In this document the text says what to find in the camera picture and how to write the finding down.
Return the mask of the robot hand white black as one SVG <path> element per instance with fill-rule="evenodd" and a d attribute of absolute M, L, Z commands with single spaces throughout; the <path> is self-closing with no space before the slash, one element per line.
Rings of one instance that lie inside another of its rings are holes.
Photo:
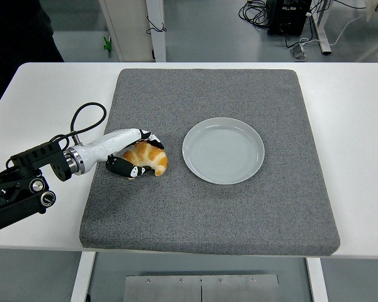
<path fill-rule="evenodd" d="M 160 140 L 153 133 L 137 128 L 113 131 L 89 143 L 69 149 L 73 173 L 85 174 L 98 162 L 114 174 L 133 179 L 148 171 L 161 176 L 167 169 L 168 158 Z"/>

